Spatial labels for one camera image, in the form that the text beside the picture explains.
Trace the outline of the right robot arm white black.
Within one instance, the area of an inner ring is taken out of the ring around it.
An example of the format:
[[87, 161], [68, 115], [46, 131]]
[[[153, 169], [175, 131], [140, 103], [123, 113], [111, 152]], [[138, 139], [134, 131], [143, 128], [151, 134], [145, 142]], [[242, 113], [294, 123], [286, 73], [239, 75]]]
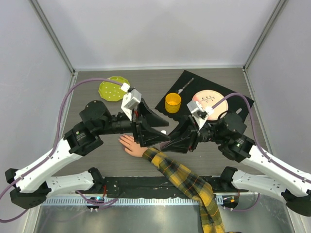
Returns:
[[228, 113], [215, 123], [205, 123], [202, 128], [189, 116], [169, 134], [170, 141], [163, 143], [161, 150], [187, 153], [199, 143], [214, 142], [227, 159], [265, 174], [260, 177], [226, 167], [219, 180], [222, 190], [258, 192], [283, 202], [300, 215], [310, 216], [311, 175], [264, 150], [255, 138], [244, 135], [245, 130], [246, 125], [236, 113]]

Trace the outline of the mannequin hand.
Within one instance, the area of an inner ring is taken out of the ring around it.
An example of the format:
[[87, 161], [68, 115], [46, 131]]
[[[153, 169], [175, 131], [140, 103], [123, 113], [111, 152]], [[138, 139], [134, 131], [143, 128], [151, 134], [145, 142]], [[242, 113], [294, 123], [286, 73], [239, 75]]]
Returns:
[[119, 142], [124, 146], [124, 151], [133, 157], [141, 158], [147, 147], [141, 147], [139, 143], [134, 140], [133, 136], [122, 134], [119, 138]]

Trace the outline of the yellow plaid sleeve forearm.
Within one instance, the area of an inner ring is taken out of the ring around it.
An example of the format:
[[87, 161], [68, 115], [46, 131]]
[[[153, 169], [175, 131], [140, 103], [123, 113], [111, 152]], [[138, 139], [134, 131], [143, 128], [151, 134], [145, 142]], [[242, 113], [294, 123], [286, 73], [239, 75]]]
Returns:
[[224, 233], [225, 227], [211, 185], [189, 168], [155, 148], [142, 156], [188, 198], [199, 202], [203, 232]]

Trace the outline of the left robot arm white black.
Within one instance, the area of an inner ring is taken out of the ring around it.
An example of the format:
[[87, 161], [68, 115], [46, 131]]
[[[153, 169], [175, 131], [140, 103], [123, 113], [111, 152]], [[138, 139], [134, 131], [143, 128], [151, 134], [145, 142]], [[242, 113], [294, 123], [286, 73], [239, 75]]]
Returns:
[[80, 112], [81, 122], [65, 133], [56, 147], [23, 169], [10, 168], [6, 180], [13, 185], [11, 202], [23, 209], [34, 208], [47, 198], [73, 191], [100, 193], [104, 178], [92, 167], [85, 172], [55, 176], [66, 165], [88, 155], [103, 144], [101, 135], [131, 133], [141, 147], [150, 147], [170, 138], [156, 130], [168, 121], [154, 113], [144, 100], [135, 107], [132, 118], [124, 112], [112, 115], [100, 100], [89, 102]]

